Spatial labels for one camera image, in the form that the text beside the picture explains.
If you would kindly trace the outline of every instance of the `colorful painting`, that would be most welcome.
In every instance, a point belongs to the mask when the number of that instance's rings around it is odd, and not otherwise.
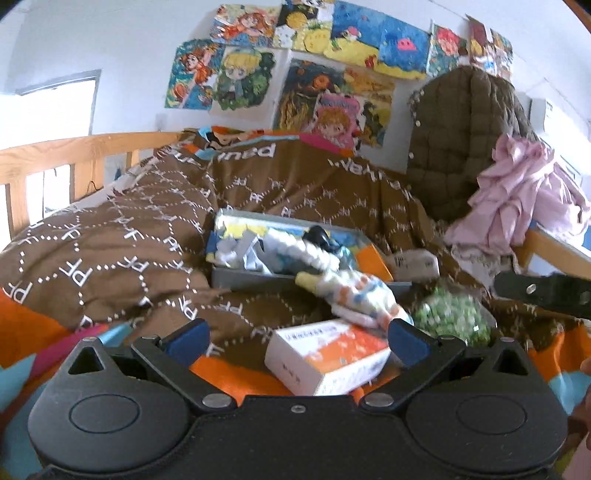
[[[339,148],[355,150],[364,122],[359,99],[342,93],[324,92],[318,96],[310,125],[306,128]]]
[[[495,47],[486,35],[485,26],[467,15],[470,22],[470,64],[496,75]]]
[[[429,34],[420,28],[386,17],[378,60],[390,69],[389,74],[406,79],[426,76]]]
[[[495,61],[497,75],[511,81],[513,70],[513,45],[499,32],[491,29],[492,42],[495,46]]]
[[[365,125],[361,144],[381,148],[390,123],[392,96],[396,87],[394,80],[356,67],[346,68],[343,79],[343,93],[366,100],[362,109]]]
[[[374,68],[386,15],[370,8],[337,1],[324,55],[330,59]]]
[[[217,77],[214,100],[222,110],[260,105],[269,89],[274,66],[272,52],[228,47]]]
[[[427,73],[437,77],[461,65],[462,58],[467,57],[467,41],[448,28],[433,24]]]
[[[224,46],[210,40],[190,40],[177,48],[164,106],[209,110],[223,52]]]
[[[300,132],[313,119],[316,100],[324,92],[339,93],[343,72],[305,60],[293,59],[275,114],[274,128]]]
[[[287,0],[281,8],[273,45],[322,54],[330,42],[333,0]]]
[[[213,21],[214,42],[247,47],[271,47],[280,7],[222,5]]]

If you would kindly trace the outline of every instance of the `paper poster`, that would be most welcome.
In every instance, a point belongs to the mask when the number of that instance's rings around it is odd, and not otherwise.
[[[358,67],[347,67],[343,79],[343,93],[366,100],[362,109],[365,119],[362,145],[381,148],[390,123],[392,96],[396,87],[394,80]]]
[[[467,55],[467,41],[464,38],[448,28],[433,24],[427,62],[427,73],[430,76],[437,77],[457,68],[465,63],[462,58]]]
[[[343,72],[305,60],[293,59],[285,79],[274,128],[304,130],[312,121],[316,100],[326,91],[339,93]]]
[[[495,47],[486,36],[486,28],[478,20],[467,15],[470,22],[470,64],[496,75]]]
[[[495,61],[497,75],[511,81],[513,70],[513,45],[499,32],[491,29],[492,42],[495,46]]]
[[[228,47],[213,95],[222,110],[249,108],[262,103],[271,83],[275,56],[257,48]]]
[[[428,52],[427,32],[397,18],[386,17],[378,54],[384,67],[378,71],[405,79],[425,78]]]
[[[210,40],[190,40],[177,48],[164,106],[209,110],[223,52],[223,45]]]
[[[322,54],[330,42],[334,0],[287,0],[281,8],[273,45]]]
[[[330,45],[324,55],[332,60],[374,68],[378,62],[378,49],[386,15],[337,1],[333,14]]]
[[[226,47],[213,94],[211,116],[247,128],[272,126],[275,105],[287,70],[289,50]]]
[[[217,43],[271,47],[280,7],[222,5],[215,16],[211,38]]]
[[[339,148],[357,150],[365,123],[362,102],[342,93],[321,93],[305,131],[319,135]]]

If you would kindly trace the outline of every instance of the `box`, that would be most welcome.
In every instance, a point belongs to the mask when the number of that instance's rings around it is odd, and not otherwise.
[[[344,320],[275,330],[265,365],[295,395],[344,395],[379,375],[386,339]]]

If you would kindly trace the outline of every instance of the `wooden railing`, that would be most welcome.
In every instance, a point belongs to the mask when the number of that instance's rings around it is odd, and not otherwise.
[[[75,202],[103,187],[105,157],[127,154],[127,169],[139,162],[140,150],[173,143],[178,135],[177,132],[91,135],[0,150],[0,185],[6,185],[11,239],[30,224],[27,176],[70,165],[70,201]]]

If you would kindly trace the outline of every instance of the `pink cloth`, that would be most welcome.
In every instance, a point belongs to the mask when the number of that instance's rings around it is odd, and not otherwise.
[[[449,245],[477,245],[496,255],[522,245],[532,220],[551,233],[583,235],[591,207],[583,192],[541,142],[501,135],[492,152],[495,164],[478,175],[472,211],[454,223]]]

